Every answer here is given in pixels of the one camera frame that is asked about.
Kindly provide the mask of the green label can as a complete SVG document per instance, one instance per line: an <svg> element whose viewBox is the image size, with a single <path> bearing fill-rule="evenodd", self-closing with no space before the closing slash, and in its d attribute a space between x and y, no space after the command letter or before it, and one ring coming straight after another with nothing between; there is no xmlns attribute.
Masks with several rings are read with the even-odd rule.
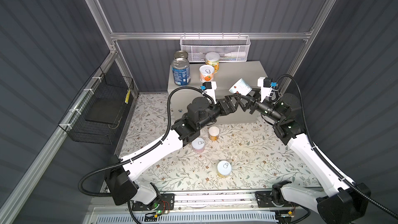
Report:
<svg viewBox="0 0 398 224"><path fill-rule="evenodd" d="M229 92L232 94L241 94L247 96L252 91L252 87L249 86L242 78L239 79L230 89Z"/></svg>

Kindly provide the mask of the orange label can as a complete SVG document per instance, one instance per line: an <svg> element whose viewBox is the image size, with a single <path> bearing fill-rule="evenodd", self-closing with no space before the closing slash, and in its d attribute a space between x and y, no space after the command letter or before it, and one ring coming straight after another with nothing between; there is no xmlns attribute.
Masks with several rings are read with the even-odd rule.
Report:
<svg viewBox="0 0 398 224"><path fill-rule="evenodd" d="M211 65L202 65L199 68L200 72L200 81L205 82L212 82L214 79L215 68Z"/></svg>

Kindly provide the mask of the yellow green can plastic lid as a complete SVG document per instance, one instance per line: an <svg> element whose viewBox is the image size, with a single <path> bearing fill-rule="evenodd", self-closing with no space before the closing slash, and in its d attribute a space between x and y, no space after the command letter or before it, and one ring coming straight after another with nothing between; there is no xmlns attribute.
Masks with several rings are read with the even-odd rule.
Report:
<svg viewBox="0 0 398 224"><path fill-rule="evenodd" d="M216 52L209 52L205 55L205 62L207 65L211 65L215 69L215 73L219 70L220 54Z"/></svg>

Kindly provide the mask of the blue label tin can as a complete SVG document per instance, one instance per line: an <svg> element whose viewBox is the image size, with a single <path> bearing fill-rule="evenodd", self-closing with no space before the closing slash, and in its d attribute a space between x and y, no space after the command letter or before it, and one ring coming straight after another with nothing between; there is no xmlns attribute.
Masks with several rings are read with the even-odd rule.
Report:
<svg viewBox="0 0 398 224"><path fill-rule="evenodd" d="M191 81L189 61L185 58L174 59L171 66L175 84L187 86Z"/></svg>

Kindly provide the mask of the dark tomato tin can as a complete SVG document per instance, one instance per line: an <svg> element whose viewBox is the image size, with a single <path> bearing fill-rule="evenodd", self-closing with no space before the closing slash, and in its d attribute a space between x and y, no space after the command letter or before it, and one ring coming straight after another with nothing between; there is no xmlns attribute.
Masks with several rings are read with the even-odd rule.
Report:
<svg viewBox="0 0 398 224"><path fill-rule="evenodd" d="M188 56L189 56L188 53L183 50L179 50L174 53L174 59L180 59L180 58L188 59Z"/></svg>

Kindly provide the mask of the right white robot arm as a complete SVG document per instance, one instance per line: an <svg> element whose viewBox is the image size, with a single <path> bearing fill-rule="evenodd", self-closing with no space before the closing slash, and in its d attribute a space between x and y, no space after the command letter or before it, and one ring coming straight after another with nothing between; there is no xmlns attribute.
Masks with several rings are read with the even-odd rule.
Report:
<svg viewBox="0 0 398 224"><path fill-rule="evenodd" d="M297 115L305 117L300 95L287 94L276 103L262 100L259 92L238 99L244 111L258 111L274 121L277 137L304 161L323 188L320 192L283 180L272 187L275 206L298 204L318 213L327 224L347 224L365 215L370 189L364 183L356 184L311 141L306 122L296 119Z"/></svg>

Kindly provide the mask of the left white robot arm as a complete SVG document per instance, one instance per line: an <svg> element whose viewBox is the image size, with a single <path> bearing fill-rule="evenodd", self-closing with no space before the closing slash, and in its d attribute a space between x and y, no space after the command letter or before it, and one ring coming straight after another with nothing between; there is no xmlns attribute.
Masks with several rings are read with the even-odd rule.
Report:
<svg viewBox="0 0 398 224"><path fill-rule="evenodd" d="M177 151L200 136L200 130L216 122L220 116L237 111L241 95L227 95L213 105L207 98L197 97L187 106L187 112L175 121L169 132L139 151L124 156L120 167L105 174L105 182L116 205L140 202L151 209L161 202L161 195L153 183L141 183L138 178L147 169L170 153Z"/></svg>

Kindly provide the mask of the grey metal cabinet box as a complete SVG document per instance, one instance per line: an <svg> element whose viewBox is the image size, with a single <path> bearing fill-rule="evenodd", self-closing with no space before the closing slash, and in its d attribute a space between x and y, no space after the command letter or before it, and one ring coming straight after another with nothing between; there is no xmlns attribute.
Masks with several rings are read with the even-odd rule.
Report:
<svg viewBox="0 0 398 224"><path fill-rule="evenodd" d="M259 61L221 63L219 71L214 75L217 84L215 95L221 99L230 94L229 89L239 80L243 79L252 88L257 88L258 79L267 74ZM171 99L171 111L174 119L180 119L187 112L187 106L201 95L193 90L180 90L173 94ZM216 124L252 123L260 116L258 112L249 114L239 108L235 113L217 118Z"/></svg>

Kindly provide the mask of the orange fruit can white lid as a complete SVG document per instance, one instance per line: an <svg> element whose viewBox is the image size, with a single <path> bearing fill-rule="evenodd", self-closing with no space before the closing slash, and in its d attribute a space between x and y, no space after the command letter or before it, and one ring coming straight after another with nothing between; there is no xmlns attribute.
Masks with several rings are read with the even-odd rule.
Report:
<svg viewBox="0 0 398 224"><path fill-rule="evenodd" d="M212 126L208 129L208 138L211 141L217 141L219 139L220 129L216 126Z"/></svg>

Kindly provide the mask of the white tube in basket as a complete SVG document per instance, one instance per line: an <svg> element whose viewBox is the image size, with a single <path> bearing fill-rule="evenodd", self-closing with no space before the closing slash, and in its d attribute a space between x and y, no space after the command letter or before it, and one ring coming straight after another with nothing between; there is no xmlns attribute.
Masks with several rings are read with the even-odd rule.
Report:
<svg viewBox="0 0 398 224"><path fill-rule="evenodd" d="M230 52L224 54L225 59L232 59L232 60L247 60L247 52L245 51L237 51L237 52Z"/></svg>

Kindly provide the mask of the pink label can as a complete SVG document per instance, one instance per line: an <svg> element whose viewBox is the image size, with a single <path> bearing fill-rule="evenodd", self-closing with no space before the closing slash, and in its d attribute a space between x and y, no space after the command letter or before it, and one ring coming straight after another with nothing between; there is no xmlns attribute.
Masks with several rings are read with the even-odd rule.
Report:
<svg viewBox="0 0 398 224"><path fill-rule="evenodd" d="M191 143L191 146L196 153L202 153L205 150L205 140L198 137Z"/></svg>

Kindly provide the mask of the floral patterned mat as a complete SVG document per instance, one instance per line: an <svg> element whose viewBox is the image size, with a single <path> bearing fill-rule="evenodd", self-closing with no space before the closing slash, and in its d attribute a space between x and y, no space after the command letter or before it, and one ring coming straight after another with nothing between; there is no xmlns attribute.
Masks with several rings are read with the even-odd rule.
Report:
<svg viewBox="0 0 398 224"><path fill-rule="evenodd" d="M252 123L221 124L217 141L201 131L205 150L196 153L191 145L170 153L140 177L161 191L231 190L271 188L290 180L304 187L319 183L305 163L274 134L262 117ZM227 178L217 175L217 164L228 161L232 172Z"/></svg>

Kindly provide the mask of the yellow label can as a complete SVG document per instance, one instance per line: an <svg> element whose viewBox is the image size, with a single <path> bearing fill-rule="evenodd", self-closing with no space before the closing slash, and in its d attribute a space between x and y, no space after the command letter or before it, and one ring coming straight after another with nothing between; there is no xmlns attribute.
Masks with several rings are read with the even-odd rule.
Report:
<svg viewBox="0 0 398 224"><path fill-rule="evenodd" d="M231 164L226 160L221 160L217 164L217 175L221 178L227 178L232 172Z"/></svg>

